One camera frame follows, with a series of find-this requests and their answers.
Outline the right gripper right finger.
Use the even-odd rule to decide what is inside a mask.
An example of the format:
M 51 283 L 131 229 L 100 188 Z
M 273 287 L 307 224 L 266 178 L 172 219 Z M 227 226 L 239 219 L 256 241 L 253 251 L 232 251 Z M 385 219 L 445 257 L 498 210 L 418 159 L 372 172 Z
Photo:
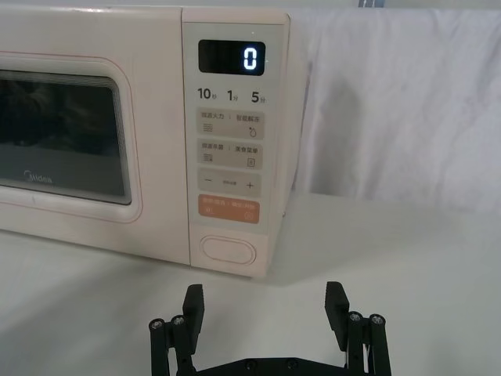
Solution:
M 337 281 L 326 283 L 324 308 L 340 351 L 345 354 L 348 374 L 390 375 L 385 318 L 351 311 L 344 287 Z

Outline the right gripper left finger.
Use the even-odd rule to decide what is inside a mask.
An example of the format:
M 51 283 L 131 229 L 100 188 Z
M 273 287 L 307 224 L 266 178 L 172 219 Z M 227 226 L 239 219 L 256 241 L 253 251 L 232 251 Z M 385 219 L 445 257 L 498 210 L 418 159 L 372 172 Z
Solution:
M 189 285 L 182 305 L 182 314 L 166 322 L 156 318 L 149 323 L 150 364 L 152 375 L 169 375 L 168 351 L 175 350 L 178 375 L 195 375 L 192 355 L 204 318 L 202 284 Z

